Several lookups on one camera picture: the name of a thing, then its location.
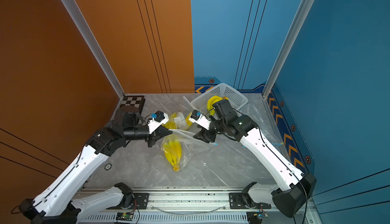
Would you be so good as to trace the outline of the yellow banana bunch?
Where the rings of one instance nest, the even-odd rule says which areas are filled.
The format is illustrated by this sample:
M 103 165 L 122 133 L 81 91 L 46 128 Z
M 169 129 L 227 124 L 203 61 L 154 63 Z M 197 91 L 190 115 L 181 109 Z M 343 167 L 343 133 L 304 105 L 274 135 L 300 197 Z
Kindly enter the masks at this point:
M 162 149 L 167 161 L 171 164 L 175 172 L 180 170 L 180 162 L 182 158 L 181 143 L 177 140 L 170 140 L 162 144 Z
M 175 112 L 169 116 L 169 120 L 163 126 L 167 129 L 188 130 L 193 124 L 190 119 L 191 114 L 184 116 L 182 112 Z
M 211 97 L 208 102 L 207 102 L 207 110 L 209 112 L 210 115 L 214 115 L 215 114 L 215 111 L 213 109 L 213 104 L 216 103 L 216 102 L 219 102 L 223 99 L 226 99 L 228 100 L 227 97 L 219 97 L 219 96 L 213 96 Z

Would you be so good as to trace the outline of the zip-top bag blue zipper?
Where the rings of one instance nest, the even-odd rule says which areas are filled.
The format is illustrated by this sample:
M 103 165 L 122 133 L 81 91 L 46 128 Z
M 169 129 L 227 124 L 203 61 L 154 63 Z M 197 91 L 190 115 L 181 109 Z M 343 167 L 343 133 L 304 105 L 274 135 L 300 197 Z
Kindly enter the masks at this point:
M 278 142 L 271 142 L 271 141 L 269 141 L 269 143 L 272 144 L 276 149 L 285 145 L 284 142 L 279 142 L 279 141 Z

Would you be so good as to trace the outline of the zip-top bag with label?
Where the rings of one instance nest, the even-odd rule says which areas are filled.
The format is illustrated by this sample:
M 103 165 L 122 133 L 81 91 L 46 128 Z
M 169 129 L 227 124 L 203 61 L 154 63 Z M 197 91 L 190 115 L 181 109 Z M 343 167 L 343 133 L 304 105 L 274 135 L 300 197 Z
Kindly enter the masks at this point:
M 173 103 L 173 108 L 168 110 L 169 119 L 163 126 L 171 130 L 188 130 L 193 124 L 190 117 L 194 109 L 187 97 L 180 97 Z

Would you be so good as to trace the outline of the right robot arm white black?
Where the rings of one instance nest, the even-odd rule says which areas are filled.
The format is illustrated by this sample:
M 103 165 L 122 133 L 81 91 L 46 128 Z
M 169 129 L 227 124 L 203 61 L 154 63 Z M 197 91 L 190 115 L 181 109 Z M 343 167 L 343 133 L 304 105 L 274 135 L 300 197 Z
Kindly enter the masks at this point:
M 206 143 L 215 142 L 217 134 L 241 143 L 250 150 L 275 180 L 275 184 L 262 187 L 259 183 L 248 185 L 242 192 L 243 200 L 250 203 L 274 204 L 288 218 L 293 218 L 312 197 L 316 178 L 303 173 L 285 158 L 265 137 L 258 124 L 248 115 L 233 109 L 222 99 L 212 105 L 217 119 L 194 110 L 190 121 L 201 131 L 194 138 Z

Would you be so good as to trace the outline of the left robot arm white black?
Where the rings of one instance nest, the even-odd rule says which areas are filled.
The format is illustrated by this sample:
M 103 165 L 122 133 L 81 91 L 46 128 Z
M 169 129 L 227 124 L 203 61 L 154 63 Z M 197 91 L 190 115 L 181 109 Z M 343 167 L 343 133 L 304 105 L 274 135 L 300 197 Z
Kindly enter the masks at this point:
M 46 190 L 19 204 L 19 212 L 33 224 L 77 224 L 107 208 L 136 208 L 133 190 L 123 182 L 84 199 L 73 197 L 119 148 L 137 140 L 144 140 L 152 147 L 172 134 L 164 127 L 168 120 L 169 116 L 162 111 L 151 114 L 145 121 L 134 106 L 117 109 L 114 119 L 94 132 L 74 161 Z

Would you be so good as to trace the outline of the black brown checkerboard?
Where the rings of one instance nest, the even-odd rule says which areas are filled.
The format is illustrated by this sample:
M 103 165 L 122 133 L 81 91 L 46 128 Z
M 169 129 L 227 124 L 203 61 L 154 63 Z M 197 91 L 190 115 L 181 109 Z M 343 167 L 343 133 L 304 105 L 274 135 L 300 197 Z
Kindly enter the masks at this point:
M 146 100 L 145 100 L 145 97 L 143 95 L 124 96 L 119 107 L 134 106 L 134 107 L 142 110 L 143 106 L 145 104 L 145 101 Z

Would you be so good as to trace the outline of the white perforated plastic basket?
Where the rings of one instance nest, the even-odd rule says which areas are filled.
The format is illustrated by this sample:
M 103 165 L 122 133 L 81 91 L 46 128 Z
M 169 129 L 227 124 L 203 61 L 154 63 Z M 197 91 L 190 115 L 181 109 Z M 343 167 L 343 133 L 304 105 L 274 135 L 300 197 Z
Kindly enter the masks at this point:
M 202 92 L 200 96 L 193 99 L 190 104 L 193 109 L 200 111 L 203 115 L 213 115 L 212 102 L 217 99 L 227 99 L 233 109 L 239 110 L 248 103 L 247 97 L 233 87 L 221 83 L 216 86 L 206 88 L 205 86 L 196 89 Z

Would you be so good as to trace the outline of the left green circuit board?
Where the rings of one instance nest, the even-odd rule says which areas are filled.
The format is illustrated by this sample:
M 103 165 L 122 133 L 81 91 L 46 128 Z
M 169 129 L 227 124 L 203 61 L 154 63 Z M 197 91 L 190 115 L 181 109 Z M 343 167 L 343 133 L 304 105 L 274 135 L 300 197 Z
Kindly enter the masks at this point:
M 132 222 L 134 219 L 133 212 L 118 212 L 115 220 L 117 222 Z

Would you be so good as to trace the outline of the green circuit board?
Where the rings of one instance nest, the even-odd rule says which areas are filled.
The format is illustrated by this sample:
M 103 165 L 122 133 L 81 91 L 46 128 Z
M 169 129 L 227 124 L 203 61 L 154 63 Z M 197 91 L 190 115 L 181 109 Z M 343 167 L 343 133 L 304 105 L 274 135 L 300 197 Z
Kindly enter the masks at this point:
M 133 212 L 118 212 L 115 220 L 117 222 L 132 222 L 134 219 Z
M 268 213 L 265 212 L 265 211 L 259 211 L 259 212 L 257 212 L 257 213 L 255 214 L 255 216 L 256 216 L 257 219 L 259 219 L 259 220 L 262 220 L 262 219 L 264 219 L 264 218 L 268 218 L 268 217 L 269 217 Z

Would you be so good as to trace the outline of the right green circuit board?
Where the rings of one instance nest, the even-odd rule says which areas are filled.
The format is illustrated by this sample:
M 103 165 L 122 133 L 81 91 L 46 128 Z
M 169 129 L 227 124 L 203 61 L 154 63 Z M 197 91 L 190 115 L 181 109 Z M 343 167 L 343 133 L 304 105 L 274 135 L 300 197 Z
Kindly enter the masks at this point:
M 265 212 L 265 211 L 259 211 L 259 212 L 257 212 L 257 213 L 255 214 L 255 216 L 256 216 L 257 219 L 259 219 L 259 220 L 262 220 L 262 219 L 264 219 L 264 218 L 268 218 L 268 217 L 269 217 L 268 213 Z

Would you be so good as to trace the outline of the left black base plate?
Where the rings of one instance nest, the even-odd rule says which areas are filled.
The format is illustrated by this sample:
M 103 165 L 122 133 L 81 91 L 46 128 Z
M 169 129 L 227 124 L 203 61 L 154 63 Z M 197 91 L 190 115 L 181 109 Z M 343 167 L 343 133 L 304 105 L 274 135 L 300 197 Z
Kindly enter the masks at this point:
M 147 208 L 149 200 L 149 193 L 132 193 L 125 194 L 121 200 L 118 208 L 125 210 L 141 209 L 144 210 Z

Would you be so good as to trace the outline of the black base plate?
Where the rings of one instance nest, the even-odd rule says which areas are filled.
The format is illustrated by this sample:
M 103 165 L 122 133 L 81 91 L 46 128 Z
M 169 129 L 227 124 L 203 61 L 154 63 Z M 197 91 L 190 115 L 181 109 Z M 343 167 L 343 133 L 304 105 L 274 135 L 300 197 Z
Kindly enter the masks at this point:
M 149 193 L 132 193 L 125 194 L 121 200 L 118 208 L 125 210 L 141 209 L 144 210 L 147 208 L 149 200 Z
M 229 193 L 230 209 L 271 209 L 270 204 L 255 203 L 248 194 L 243 193 Z

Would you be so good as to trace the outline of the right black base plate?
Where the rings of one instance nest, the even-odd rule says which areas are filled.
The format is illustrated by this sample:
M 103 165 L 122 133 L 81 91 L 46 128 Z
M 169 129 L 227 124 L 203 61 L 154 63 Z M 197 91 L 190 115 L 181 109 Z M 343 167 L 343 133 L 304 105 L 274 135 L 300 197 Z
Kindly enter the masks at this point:
M 270 204 L 255 203 L 248 194 L 243 193 L 229 193 L 230 209 L 271 209 Z

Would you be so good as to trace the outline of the left aluminium corner post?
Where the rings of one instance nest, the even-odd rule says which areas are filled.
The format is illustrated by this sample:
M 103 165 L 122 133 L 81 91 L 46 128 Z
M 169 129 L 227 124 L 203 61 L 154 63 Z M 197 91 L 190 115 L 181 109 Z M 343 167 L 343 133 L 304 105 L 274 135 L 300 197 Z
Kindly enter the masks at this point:
M 66 8 L 74 24 L 78 28 L 80 34 L 82 35 L 84 41 L 88 45 L 98 64 L 100 65 L 112 88 L 114 89 L 118 97 L 122 98 L 125 95 L 125 92 L 117 76 L 115 75 L 111 65 L 109 64 L 109 61 L 107 60 L 103 50 L 101 49 L 98 41 L 96 40 L 90 26 L 88 25 L 76 0 L 61 0 L 61 2 Z

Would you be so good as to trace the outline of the aluminium corner post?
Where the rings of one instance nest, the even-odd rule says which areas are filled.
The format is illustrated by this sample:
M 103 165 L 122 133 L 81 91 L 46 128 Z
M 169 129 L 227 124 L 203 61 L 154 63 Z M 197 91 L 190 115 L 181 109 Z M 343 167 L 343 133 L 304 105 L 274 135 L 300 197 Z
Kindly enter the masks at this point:
M 298 37 L 298 34 L 312 8 L 315 0 L 301 0 L 301 3 L 297 9 L 294 19 L 291 23 L 289 31 L 285 37 L 279 54 L 275 60 L 275 63 L 271 69 L 267 82 L 262 92 L 263 99 L 267 99 L 276 80 L 286 62 L 286 59 Z
M 84 41 L 88 45 L 98 64 L 100 65 L 112 88 L 114 89 L 118 97 L 122 98 L 125 95 L 125 92 L 117 76 L 115 75 L 111 65 L 109 64 L 109 61 L 107 60 L 103 50 L 101 49 L 98 41 L 96 40 L 90 26 L 88 25 L 76 0 L 61 0 L 61 2 L 66 8 L 74 24 L 78 28 L 80 34 L 82 35 Z

